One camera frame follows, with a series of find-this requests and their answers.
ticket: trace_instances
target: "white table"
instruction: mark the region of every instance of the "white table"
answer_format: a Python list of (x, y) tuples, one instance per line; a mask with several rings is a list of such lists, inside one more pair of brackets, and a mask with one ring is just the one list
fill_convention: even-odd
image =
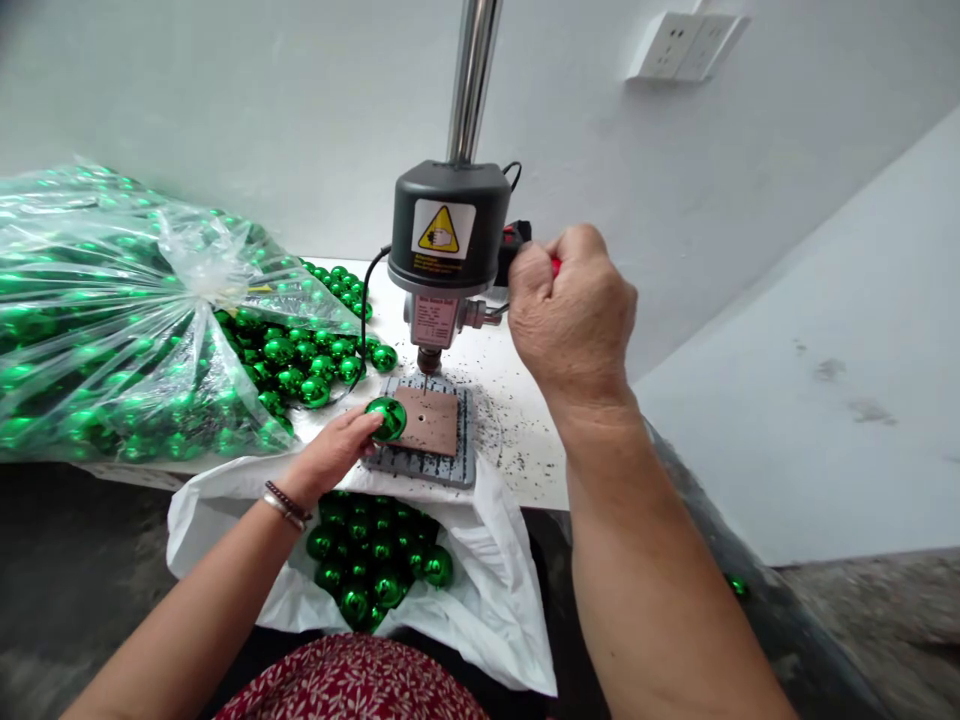
[[(308, 259), (328, 270), (342, 265), (360, 278), (369, 264), (365, 260)], [(417, 348), (410, 343), (409, 326), (403, 321), (404, 298), (404, 291), (387, 276), (386, 259), (382, 260), (370, 281), (369, 300), (374, 316), (367, 327), (396, 348), (400, 362), (392, 374), (401, 377), (417, 372)], [(563, 446), (546, 402), (513, 347), (506, 317), (500, 327), (465, 328), (453, 341), (453, 347), (444, 351), (441, 375), (448, 382), (465, 385), (473, 391), (478, 423), (477, 450), (503, 474), (520, 505), (569, 509)], [(331, 417), (376, 397), (382, 377), (370, 369), (366, 379), (342, 403), (320, 411), (295, 413), (297, 435), (309, 441)], [(162, 477), (166, 473), (196, 475), (222, 462), (211, 457), (192, 463), (155, 463), (136, 469), (115, 465), (98, 466), (100, 472), (90, 469), (101, 477), (126, 482), (131, 482), (137, 472), (146, 477), (150, 471), (158, 471), (154, 480), (145, 484), (163, 486)], [(110, 477), (118, 472), (126, 476)]]

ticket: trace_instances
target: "electrical outlet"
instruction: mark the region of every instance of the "electrical outlet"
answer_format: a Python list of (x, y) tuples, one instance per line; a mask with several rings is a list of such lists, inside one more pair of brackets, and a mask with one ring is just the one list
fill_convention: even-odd
[(680, 63), (674, 80), (683, 82), (701, 82), (707, 77), (707, 71), (720, 48), (730, 35), (730, 29), (737, 22), (735, 15), (702, 15), (700, 31), (694, 38), (687, 56)]
[(703, 16), (661, 13), (647, 26), (630, 77), (669, 80), (677, 74), (700, 30)]

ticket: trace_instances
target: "white wall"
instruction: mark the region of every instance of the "white wall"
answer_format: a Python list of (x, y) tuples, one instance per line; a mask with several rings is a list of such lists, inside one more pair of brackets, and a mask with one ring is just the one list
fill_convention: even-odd
[(960, 109), (637, 389), (770, 565), (960, 545)]
[[(722, 0), (742, 6), (746, 0)], [(506, 0), (479, 159), (512, 215), (590, 220), (643, 291), (639, 377), (960, 101), (955, 0), (764, 0), (699, 88), (625, 84), (693, 0)], [(442, 157), (458, 0), (6, 0), (0, 172), (74, 153), (369, 257)]]

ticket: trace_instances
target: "drill press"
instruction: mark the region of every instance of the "drill press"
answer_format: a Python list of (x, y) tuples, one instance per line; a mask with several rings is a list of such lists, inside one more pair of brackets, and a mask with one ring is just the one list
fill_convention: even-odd
[(501, 0), (464, 0), (447, 160), (425, 160), (397, 180), (388, 273), (407, 292), (403, 319), (423, 375), (384, 381), (384, 395), (406, 393), (411, 422), (400, 447), (379, 447), (364, 460), (373, 469), (461, 489), (476, 479), (473, 396), (434, 374), (464, 326), (500, 324), (502, 312), (472, 298), (494, 285), (501, 264), (499, 284), (505, 284), (507, 261), (499, 258), (504, 250), (515, 253), (511, 246), (522, 234), (512, 227), (504, 233), (511, 192), (504, 171), (474, 162), (500, 6)]
[(502, 319), (470, 299), (497, 277), (510, 204), (501, 169), (474, 163), (501, 4), (464, 0), (447, 160), (425, 160), (397, 180), (388, 272), (407, 291), (403, 319), (425, 375), (464, 326)]

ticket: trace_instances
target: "person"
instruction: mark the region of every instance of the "person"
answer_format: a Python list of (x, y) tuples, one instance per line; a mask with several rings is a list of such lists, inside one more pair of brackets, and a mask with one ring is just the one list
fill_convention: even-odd
[[(600, 233), (530, 244), (510, 269), (510, 331), (567, 454), (577, 612), (615, 718), (795, 718), (673, 490), (626, 376), (637, 291)], [(556, 277), (551, 261), (560, 261)], [(330, 422), (277, 485), (314, 507), (364, 454), (379, 414)], [(66, 720), (197, 716), (253, 628), (300, 533), (255, 503), (117, 650)], [(322, 638), (218, 715), (484, 717), (443, 668), (364, 635)]]

